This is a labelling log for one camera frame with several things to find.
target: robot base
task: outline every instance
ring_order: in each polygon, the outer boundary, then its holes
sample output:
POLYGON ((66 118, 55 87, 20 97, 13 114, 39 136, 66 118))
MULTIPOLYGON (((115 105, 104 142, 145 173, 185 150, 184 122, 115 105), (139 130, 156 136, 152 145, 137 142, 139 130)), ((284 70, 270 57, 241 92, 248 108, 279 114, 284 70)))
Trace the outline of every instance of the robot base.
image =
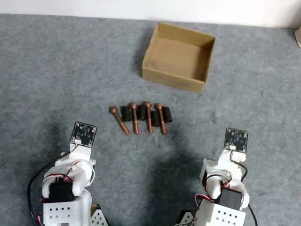
POLYGON ((92 197, 86 189, 80 197, 71 202, 44 203, 45 226, 108 226, 101 209, 91 217, 92 197))
POLYGON ((246 213, 203 200, 192 221, 191 212, 186 212, 180 221, 183 226, 243 226, 246 213))

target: circuit board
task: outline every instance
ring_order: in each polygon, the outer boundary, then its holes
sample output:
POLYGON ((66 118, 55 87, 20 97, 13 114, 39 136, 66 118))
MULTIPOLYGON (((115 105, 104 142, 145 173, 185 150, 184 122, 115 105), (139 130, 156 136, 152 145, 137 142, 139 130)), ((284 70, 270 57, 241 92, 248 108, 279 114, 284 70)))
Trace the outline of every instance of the circuit board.
POLYGON ((70 143, 92 147, 97 127, 82 122, 75 122, 70 143))
POLYGON ((248 131, 226 128, 224 149, 246 153, 248 131))

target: bolt head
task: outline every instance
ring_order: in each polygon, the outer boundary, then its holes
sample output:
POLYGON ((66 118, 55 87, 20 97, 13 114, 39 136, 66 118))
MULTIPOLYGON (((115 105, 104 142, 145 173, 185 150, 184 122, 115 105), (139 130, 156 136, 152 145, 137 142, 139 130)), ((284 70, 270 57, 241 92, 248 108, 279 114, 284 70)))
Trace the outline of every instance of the bolt head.
POLYGON ((151 102, 149 102, 149 101, 145 101, 144 104, 145 104, 146 107, 151 107, 152 106, 151 102))
POLYGON ((157 108, 157 109, 162 109, 162 107, 163 107, 163 104, 160 104, 160 103, 158 103, 158 104, 155 104, 155 108, 157 108))
POLYGON ((109 111, 110 111, 111 114, 113 114, 114 112, 118 111, 118 108, 117 107, 110 107, 109 111))
POLYGON ((135 103, 130 103, 130 108, 135 109, 137 107, 137 104, 135 103))

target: black wire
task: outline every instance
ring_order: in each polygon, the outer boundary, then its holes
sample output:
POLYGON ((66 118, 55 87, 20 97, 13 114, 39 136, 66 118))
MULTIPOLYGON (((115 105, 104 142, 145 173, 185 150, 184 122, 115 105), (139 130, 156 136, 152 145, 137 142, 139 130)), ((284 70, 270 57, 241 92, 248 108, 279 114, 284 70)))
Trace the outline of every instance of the black wire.
POLYGON ((255 221, 255 226, 258 226, 258 223, 257 223, 256 216, 255 216, 255 214, 254 214, 254 212, 253 212, 253 210, 252 210, 251 206, 250 206, 250 205, 248 205, 248 207, 249 207, 249 210, 250 210, 250 212, 251 212, 251 214, 252 214, 252 216, 253 216, 253 218, 254 218, 254 221, 255 221))
POLYGON ((33 175, 33 177, 31 178, 31 180, 28 183, 28 186, 27 186, 27 204, 28 204, 28 210, 29 210, 30 216, 32 218, 33 225, 35 225, 35 226, 38 226, 38 224, 37 224, 37 221, 34 217, 34 213, 33 213, 33 210, 32 210, 32 199, 31 199, 31 186, 32 186, 32 183, 34 182, 34 180, 38 177, 38 175, 41 172, 43 172, 47 168, 50 168, 57 160, 62 159, 63 157, 67 156, 69 153, 70 152, 67 152, 67 153, 61 155, 60 157, 52 160, 51 162, 47 163, 43 168, 41 168, 38 172, 36 172, 35 175, 33 175))
MULTIPOLYGON (((230 153, 230 161, 233 162, 233 163, 235 163, 235 164, 237 164, 238 166, 244 168, 244 170, 245 170, 245 173, 244 173, 244 175, 241 177, 241 180, 240 180, 241 182, 243 182, 244 179, 245 179, 245 177, 246 177, 246 175, 248 174, 248 169, 247 169, 246 166, 244 166, 243 164, 241 164, 241 163, 239 163, 239 162, 237 162, 237 161, 232 160, 232 155, 233 155, 233 151, 231 151, 231 153, 230 153)), ((252 216, 253 216, 253 218, 254 218, 255 226, 258 226, 256 216, 255 216, 255 214, 254 214, 254 212, 253 212, 253 210, 252 210, 250 204, 248 205, 248 207, 249 207, 249 210, 250 210, 250 212, 251 212, 251 214, 252 214, 252 216)))
POLYGON ((190 226, 190 225, 196 220, 197 211, 198 211, 198 209, 199 209, 199 207, 200 207, 200 205, 201 205, 203 199, 204 199, 204 198, 200 198, 200 201, 198 202, 198 207, 197 207, 196 212, 194 213, 194 216, 193 216, 193 218, 192 218, 192 219, 194 219, 194 220, 192 220, 192 221, 190 222, 190 224, 187 225, 187 226, 190 226))

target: white wall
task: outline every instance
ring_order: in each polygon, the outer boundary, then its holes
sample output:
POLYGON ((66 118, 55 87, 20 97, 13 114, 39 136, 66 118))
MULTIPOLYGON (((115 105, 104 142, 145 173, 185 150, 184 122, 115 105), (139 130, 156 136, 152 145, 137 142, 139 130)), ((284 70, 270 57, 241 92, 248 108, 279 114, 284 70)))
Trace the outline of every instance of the white wall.
POLYGON ((301 0, 0 0, 0 13, 299 27, 301 0))

